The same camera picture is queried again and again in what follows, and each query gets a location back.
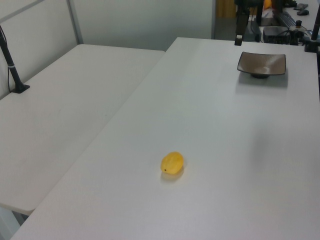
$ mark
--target desk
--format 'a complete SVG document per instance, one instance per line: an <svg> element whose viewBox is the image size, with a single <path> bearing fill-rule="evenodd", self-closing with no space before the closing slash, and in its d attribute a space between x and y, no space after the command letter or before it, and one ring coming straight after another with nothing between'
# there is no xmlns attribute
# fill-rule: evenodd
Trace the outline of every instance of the desk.
<svg viewBox="0 0 320 240"><path fill-rule="evenodd" d="M299 16L297 15L297 10L294 10L294 7L285 7L283 11L288 12L294 20L301 20L302 26L307 30L313 30L315 26L316 16L319 8L319 3L317 0L304 0L297 1L297 3L308 4L306 8L309 11L309 15Z"/></svg>
<svg viewBox="0 0 320 240"><path fill-rule="evenodd" d="M237 71L242 51L286 75ZM318 239L319 123L314 53L177 38L12 239Z"/></svg>
<svg viewBox="0 0 320 240"><path fill-rule="evenodd" d="M162 51L78 45L0 101L0 207L29 215Z"/></svg>

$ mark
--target white wall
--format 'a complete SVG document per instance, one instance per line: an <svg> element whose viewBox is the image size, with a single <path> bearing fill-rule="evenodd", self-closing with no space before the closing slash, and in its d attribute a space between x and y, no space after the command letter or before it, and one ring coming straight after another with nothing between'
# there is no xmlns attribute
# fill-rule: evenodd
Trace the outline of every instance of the white wall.
<svg viewBox="0 0 320 240"><path fill-rule="evenodd" d="M22 82L77 45L66 0L44 0L0 24ZM6 94L7 63L0 51L0 99Z"/></svg>
<svg viewBox="0 0 320 240"><path fill-rule="evenodd" d="M71 5L85 44L166 51L177 37L210 39L214 33L216 0L71 0Z"/></svg>

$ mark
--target black cable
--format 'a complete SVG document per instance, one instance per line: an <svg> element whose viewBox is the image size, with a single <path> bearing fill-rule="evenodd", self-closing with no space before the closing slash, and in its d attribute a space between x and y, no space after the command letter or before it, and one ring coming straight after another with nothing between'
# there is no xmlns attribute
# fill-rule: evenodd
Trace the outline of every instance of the black cable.
<svg viewBox="0 0 320 240"><path fill-rule="evenodd" d="M11 93L10 84L9 84L9 67L8 67L8 89L9 89L9 93Z"/></svg>
<svg viewBox="0 0 320 240"><path fill-rule="evenodd" d="M3 35L3 37L4 37L5 44L8 45L6 35L5 35L1 25L0 25L0 31L1 31L1 34ZM8 66L8 90L9 90L9 93L11 93L10 84L9 84L9 66Z"/></svg>
<svg viewBox="0 0 320 240"><path fill-rule="evenodd" d="M2 33L2 35L3 35L3 37L4 37L4 41L5 41L5 43L6 43L6 44L8 44L8 43L7 43L6 35L5 35L4 31L2 30L1 25L0 25L0 31L1 31L1 33Z"/></svg>

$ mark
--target yellow fruit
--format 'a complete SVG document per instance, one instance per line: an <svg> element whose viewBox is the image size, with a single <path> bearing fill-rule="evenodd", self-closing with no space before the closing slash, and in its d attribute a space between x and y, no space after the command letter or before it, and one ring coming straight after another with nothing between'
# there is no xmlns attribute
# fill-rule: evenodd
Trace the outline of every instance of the yellow fruit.
<svg viewBox="0 0 320 240"><path fill-rule="evenodd" d="M166 174L176 174L184 165L184 157L177 151L170 152L162 159L161 170Z"/></svg>

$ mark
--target white tabletop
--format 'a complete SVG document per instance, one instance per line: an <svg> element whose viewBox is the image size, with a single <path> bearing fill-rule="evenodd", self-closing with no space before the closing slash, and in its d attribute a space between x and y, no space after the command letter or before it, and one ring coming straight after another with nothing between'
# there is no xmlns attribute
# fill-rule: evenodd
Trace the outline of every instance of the white tabletop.
<svg viewBox="0 0 320 240"><path fill-rule="evenodd" d="M301 20L302 26L305 27L307 30L313 30L316 16L319 8L319 3L317 0L303 0L303 1L296 1L298 4L308 4L306 10L309 11L309 15L299 16L297 15L297 10L294 10L294 7L286 7L283 11L288 12L294 20Z"/></svg>
<svg viewBox="0 0 320 240"><path fill-rule="evenodd" d="M287 72L240 73L242 51ZM319 123L314 53L178 38L12 239L319 239Z"/></svg>
<svg viewBox="0 0 320 240"><path fill-rule="evenodd" d="M78 45L0 101L0 207L29 215L163 56Z"/></svg>

